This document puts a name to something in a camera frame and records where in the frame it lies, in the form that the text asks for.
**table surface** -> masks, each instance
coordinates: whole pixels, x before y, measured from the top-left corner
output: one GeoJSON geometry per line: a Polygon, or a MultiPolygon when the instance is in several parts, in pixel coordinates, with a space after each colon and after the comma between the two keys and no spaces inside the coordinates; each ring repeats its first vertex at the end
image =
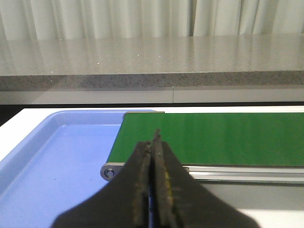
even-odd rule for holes
{"type": "MultiPolygon", "coordinates": [[[[126,108],[126,109],[147,109],[147,108],[126,108]]],[[[169,107],[155,107],[149,108],[155,111],[165,111],[166,113],[235,113],[235,112],[243,112],[243,113],[251,113],[251,112],[262,112],[262,113],[272,113],[272,112],[304,112],[304,106],[264,106],[264,107],[182,107],[182,108],[169,108],[169,107]]],[[[26,137],[43,119],[45,119],[48,115],[67,109],[24,109],[8,122],[6,122],[3,126],[0,127],[0,138],[4,139],[0,145],[0,160],[2,160],[24,137],[26,137]]],[[[278,193],[284,192],[283,188],[277,189],[273,191],[271,188],[258,188],[254,186],[244,186],[242,188],[238,188],[236,186],[229,185],[207,185],[209,190],[211,190],[214,194],[218,195],[226,195],[229,203],[236,205],[239,204],[242,206],[242,202],[244,200],[234,200],[233,196],[229,196],[226,193],[232,191],[239,191],[239,196],[242,197],[242,193],[250,191],[252,194],[268,195],[269,197],[273,197],[278,193]]],[[[302,188],[291,189],[295,190],[297,194],[302,194],[302,188]]],[[[276,202],[272,200],[266,204],[266,207],[263,209],[255,209],[255,208],[246,208],[246,207],[237,207],[240,211],[252,216],[255,218],[261,227],[263,228],[299,228],[304,224],[304,210],[301,209],[301,206],[296,206],[295,209],[284,208],[284,209],[272,209],[271,205],[276,202]]]]}
{"type": "Polygon", "coordinates": [[[303,100],[303,90],[192,94],[188,100],[183,93],[303,88],[303,34],[23,40],[0,41],[0,47],[4,105],[303,100]]]}

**granite countertop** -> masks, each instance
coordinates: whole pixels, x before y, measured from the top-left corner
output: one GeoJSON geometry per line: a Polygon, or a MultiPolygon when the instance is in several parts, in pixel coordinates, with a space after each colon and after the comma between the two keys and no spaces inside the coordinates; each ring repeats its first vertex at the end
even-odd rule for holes
{"type": "Polygon", "coordinates": [[[269,85],[304,85],[304,34],[0,41],[0,91],[269,85]]]}

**blue tray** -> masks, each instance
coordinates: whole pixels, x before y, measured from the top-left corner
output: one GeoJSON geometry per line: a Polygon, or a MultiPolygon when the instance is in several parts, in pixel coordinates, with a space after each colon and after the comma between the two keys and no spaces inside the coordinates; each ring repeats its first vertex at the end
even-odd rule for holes
{"type": "Polygon", "coordinates": [[[100,190],[126,111],[62,111],[41,122],[0,162],[0,227],[49,227],[100,190]]]}

